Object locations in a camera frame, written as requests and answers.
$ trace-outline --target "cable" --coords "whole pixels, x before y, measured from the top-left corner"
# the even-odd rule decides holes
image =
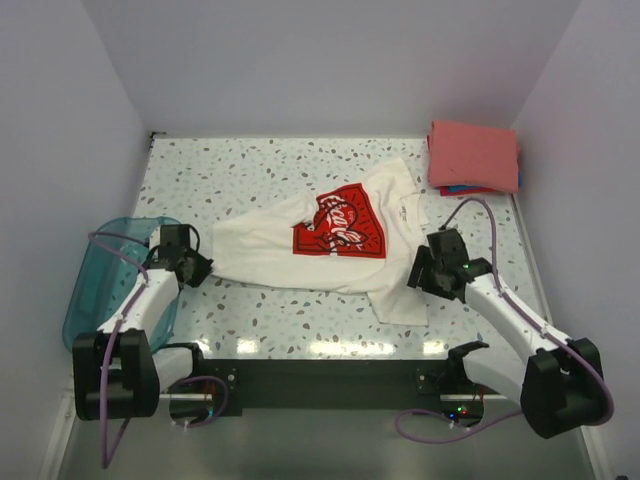
[[[200,251],[200,232],[193,225],[189,224],[189,230],[193,230],[193,233],[196,234],[196,252]]]
[[[209,425],[209,424],[215,422],[216,419],[220,415],[222,415],[222,412],[224,412],[224,409],[227,408],[227,404],[229,403],[229,387],[227,387],[227,384],[224,383],[224,381],[222,381],[218,377],[214,377],[212,375],[203,375],[203,376],[200,376],[200,377],[183,378],[182,380],[178,380],[172,386],[188,385],[190,383],[196,383],[196,382],[214,382],[214,383],[217,383],[218,385],[220,385],[222,387],[222,390],[224,391],[224,397],[222,399],[222,405],[220,405],[220,408],[218,408],[217,412],[214,412],[213,415],[208,417],[206,420],[203,420],[202,422],[198,422],[198,423],[189,422],[189,423],[187,423],[186,424],[187,428],[204,427],[205,425]]]
[[[447,221],[444,222],[442,227],[446,228],[446,226],[449,224],[449,222],[456,216],[458,211],[465,204],[467,204],[469,202],[477,202],[477,203],[479,203],[480,205],[482,205],[484,207],[484,209],[487,211],[487,214],[489,215],[489,222],[491,223],[491,264],[493,265],[493,278],[494,278],[496,287],[498,288],[499,291],[502,292],[502,298],[504,298],[505,301],[507,302],[507,304],[509,304],[509,306],[511,308],[513,308],[516,311],[516,313],[518,313],[518,315],[520,315],[522,317],[522,319],[525,322],[527,322],[534,330],[536,330],[542,337],[548,339],[549,341],[554,343],[556,346],[558,346],[567,355],[569,355],[569,357],[573,358],[576,362],[578,362],[589,373],[589,375],[591,375],[593,377],[593,379],[598,384],[598,387],[600,387],[600,389],[604,393],[605,399],[607,401],[607,410],[605,411],[604,415],[602,416],[602,418],[600,420],[598,420],[597,422],[595,422],[593,424],[590,424],[590,425],[602,425],[603,423],[608,422],[611,419],[611,417],[613,416],[613,412],[615,410],[614,402],[613,402],[613,396],[611,395],[611,391],[609,390],[609,387],[607,387],[607,385],[604,383],[604,380],[602,379],[600,374],[596,371],[596,369],[593,368],[593,366],[589,362],[587,362],[584,358],[582,358],[580,355],[578,355],[569,346],[567,346],[565,343],[563,343],[562,340],[560,340],[559,338],[554,337],[553,335],[551,335],[548,332],[544,332],[543,331],[543,327],[538,325],[538,323],[533,318],[531,318],[531,316],[527,312],[525,312],[513,300],[513,298],[511,298],[511,296],[507,292],[503,291],[502,282],[500,281],[500,276],[498,275],[498,248],[497,248],[498,247],[498,245],[497,245],[498,244],[498,239],[497,239],[498,234],[497,234],[497,228],[496,228],[496,219],[493,216],[493,212],[491,211],[491,208],[489,207],[489,204],[486,201],[484,201],[484,200],[482,200],[480,198],[475,198],[475,197],[467,198],[467,199],[463,200],[462,202],[460,202],[460,205],[458,205],[456,207],[456,209],[449,216]]]
[[[116,449],[118,448],[118,445],[120,444],[120,440],[122,440],[122,436],[124,435],[124,432],[127,426],[129,425],[129,421],[131,420],[130,418],[127,418],[124,422],[122,422],[122,425],[120,426],[120,429],[118,430],[118,433],[116,435],[116,439],[113,442],[111,449],[109,449],[107,445],[108,438],[109,438],[108,428],[107,428],[107,385],[109,380],[109,365],[111,363],[111,358],[113,356],[113,348],[116,343],[116,338],[118,337],[118,332],[120,332],[120,327],[123,324],[123,319],[126,318],[127,314],[133,307],[136,300],[138,300],[140,295],[142,295],[145,285],[149,282],[149,274],[147,273],[145,268],[141,264],[136,262],[134,259],[132,259],[131,257],[128,257],[124,253],[119,252],[118,250],[115,250],[114,248],[109,247],[108,245],[105,245],[100,240],[98,240],[96,237],[98,235],[101,235],[102,233],[107,233],[107,232],[90,233],[89,241],[94,245],[96,245],[97,247],[132,264],[134,267],[138,269],[138,271],[142,274],[144,278],[144,283],[140,284],[140,286],[136,289],[133,295],[131,295],[131,298],[122,309],[122,317],[116,320],[116,323],[113,327],[113,331],[111,332],[111,335],[109,336],[109,340],[107,341],[107,347],[105,349],[104,358],[102,360],[102,371],[100,373],[100,438],[101,438],[101,450],[102,450],[102,468],[107,468],[111,463],[111,460],[113,460],[113,456],[116,452]],[[109,234],[107,236],[115,236],[117,238],[125,238],[127,240],[131,238],[131,237],[126,237],[120,234],[113,234],[113,235]]]
[[[540,335],[542,335],[544,338],[547,338],[549,341],[551,341],[553,344],[555,344],[556,346],[558,346],[560,349],[562,349],[567,355],[569,355],[569,357],[573,358],[575,361],[577,361],[592,377],[593,379],[596,381],[596,383],[598,384],[598,386],[600,387],[600,389],[603,391],[605,399],[607,401],[607,410],[605,411],[604,415],[602,416],[602,418],[600,420],[598,420],[597,422],[594,422],[591,425],[602,425],[603,423],[608,422],[611,417],[613,416],[613,412],[614,412],[614,402],[613,402],[613,396],[611,395],[611,391],[609,390],[609,387],[607,387],[607,385],[604,383],[604,380],[602,379],[602,377],[600,376],[600,374],[598,372],[596,372],[595,368],[593,368],[593,366],[587,362],[584,358],[582,358],[580,355],[577,355],[576,352],[574,352],[570,347],[568,347],[567,345],[565,345],[562,340],[554,337],[553,335],[549,334],[548,332],[544,332],[543,331],[543,327],[539,326],[538,323],[527,313],[525,312],[510,296],[507,292],[503,291],[502,289],[502,282],[500,281],[500,276],[498,275],[498,234],[497,234],[497,227],[496,227],[496,220],[495,217],[493,215],[493,211],[491,210],[491,208],[489,207],[489,204],[485,201],[482,200],[480,198],[476,198],[476,197],[469,197],[465,200],[463,200],[462,202],[460,202],[460,204],[454,209],[454,211],[451,213],[451,215],[449,216],[449,218],[447,218],[447,220],[444,222],[444,224],[442,225],[441,229],[445,229],[447,227],[447,225],[449,224],[449,222],[451,222],[451,220],[453,220],[453,218],[456,216],[456,214],[460,211],[460,209],[466,205],[469,202],[477,202],[480,205],[482,205],[484,207],[484,209],[487,211],[487,214],[489,216],[489,222],[491,223],[491,264],[493,266],[493,278],[494,278],[494,282],[496,284],[496,287],[498,288],[499,291],[502,292],[502,297],[505,299],[505,301],[507,302],[507,304],[513,308],[513,310],[518,313],[518,315],[520,315],[522,317],[522,319],[527,322],[534,330],[536,330]],[[474,428],[471,431],[468,431],[467,433],[464,433],[462,435],[458,435],[457,437],[451,437],[451,438],[445,438],[445,439],[430,439],[430,438],[424,438],[424,437],[419,437],[417,435],[413,435],[410,433],[405,432],[402,427],[400,427],[400,420],[407,416],[407,415],[412,415],[412,414],[423,414],[423,415],[431,415],[437,418],[440,418],[442,420],[447,420],[446,417],[429,411],[429,410],[422,410],[422,409],[418,409],[418,408],[414,408],[414,409],[410,409],[410,410],[405,410],[403,412],[400,412],[396,418],[395,418],[395,428],[396,431],[398,432],[398,434],[408,440],[411,440],[413,442],[418,442],[418,443],[427,443],[427,444],[431,444],[431,445],[444,445],[447,443],[453,443],[453,442],[457,442],[460,440],[464,440],[465,438],[469,438],[477,433],[480,433],[481,431],[492,427],[494,425],[497,425],[500,422],[503,422],[504,420],[507,420],[509,418],[518,416],[520,414],[522,414],[521,410],[515,410],[511,413],[507,413],[505,415],[502,415],[498,418],[496,418],[495,420],[490,421],[489,423],[485,424],[485,425],[481,425],[477,428]]]
[[[473,430],[465,432],[462,435],[457,435],[455,437],[448,437],[448,438],[424,438],[424,437],[419,437],[417,435],[413,435],[412,433],[405,432],[400,426],[400,420],[402,420],[402,418],[406,417],[407,415],[414,415],[414,414],[429,415],[429,416],[438,418],[440,420],[444,420],[445,422],[449,421],[447,417],[444,417],[439,413],[432,412],[431,410],[423,410],[421,408],[412,408],[410,410],[405,410],[403,412],[400,412],[398,415],[396,415],[396,419],[394,421],[396,431],[401,437],[404,437],[407,440],[411,440],[412,442],[427,443],[430,445],[446,445],[447,443],[459,442],[460,440],[464,440],[465,438],[472,437],[482,432],[483,430],[486,430],[489,427],[493,427],[494,425],[497,425],[501,422],[504,422],[505,420],[508,420],[509,418],[513,418],[518,415],[521,415],[522,412],[520,410],[516,410],[510,413],[507,413],[505,415],[502,415],[496,418],[495,420],[491,420],[489,423],[486,423],[485,425],[481,425],[477,428],[474,428]]]

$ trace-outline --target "black clamp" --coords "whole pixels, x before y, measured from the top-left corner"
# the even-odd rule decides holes
[[[427,235],[429,247],[418,247],[407,285],[449,300],[465,302],[465,286],[493,271],[484,258],[469,260],[467,247],[455,228]]]
[[[464,370],[464,363],[462,359],[469,353],[481,348],[489,348],[489,344],[476,340],[449,350],[444,367],[444,373],[438,379],[438,387],[440,390],[448,391],[452,390],[452,388],[458,388],[461,385],[472,384]]]
[[[147,270],[174,272],[180,289],[200,286],[212,271],[213,260],[191,248],[191,230],[195,228],[188,224],[162,225],[160,244],[149,251],[143,264]]]

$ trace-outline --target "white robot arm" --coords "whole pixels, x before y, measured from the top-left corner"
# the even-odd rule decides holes
[[[572,340],[546,322],[487,260],[470,260],[456,229],[443,227],[427,240],[429,246],[418,249],[408,285],[468,304],[519,357],[499,358],[489,345],[471,342],[450,350],[443,381],[470,381],[503,394],[522,407],[529,425],[544,438],[609,420],[613,401],[593,343]]]

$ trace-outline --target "white wall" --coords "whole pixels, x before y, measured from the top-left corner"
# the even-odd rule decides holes
[[[515,126],[551,311],[599,346],[617,401],[602,431],[640,478],[640,3],[583,0]]]
[[[579,0],[83,0],[153,130],[509,126]]]
[[[79,0],[0,4],[0,477],[35,478],[86,233],[127,213],[146,133]]]

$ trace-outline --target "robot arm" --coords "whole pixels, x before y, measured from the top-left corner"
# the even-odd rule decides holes
[[[72,347],[76,411],[83,420],[99,418],[101,365],[116,322],[122,326],[115,340],[108,373],[108,418],[148,417],[160,392],[188,377],[201,353],[193,345],[167,345],[151,355],[148,339],[167,306],[185,285],[199,286],[211,273],[212,260],[190,246],[190,225],[163,225],[150,239],[151,250],[129,296],[97,332],[79,335]],[[144,291],[123,318],[135,292]]]
[[[505,395],[521,405],[529,425],[544,438],[605,418],[603,384],[576,358],[586,360],[602,377],[596,346],[587,339],[571,340],[542,319],[487,260],[470,260],[457,230],[442,230],[427,239],[429,247],[419,248],[408,285],[468,304],[498,330],[520,359],[499,358],[486,343],[471,342],[449,352],[450,378],[444,381],[468,380]]]

